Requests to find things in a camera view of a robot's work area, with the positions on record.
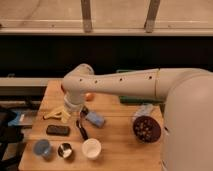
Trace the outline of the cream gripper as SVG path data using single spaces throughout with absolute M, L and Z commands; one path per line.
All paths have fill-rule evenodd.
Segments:
M 81 110 L 81 106 L 61 106 L 60 117 L 62 123 L 67 123 L 72 114 L 78 114 Z

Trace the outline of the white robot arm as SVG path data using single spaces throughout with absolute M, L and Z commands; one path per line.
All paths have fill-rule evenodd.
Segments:
M 62 87 L 72 111 L 83 106 L 87 92 L 163 101 L 162 171 L 213 171 L 213 72 L 164 68 L 96 75 L 81 64 Z

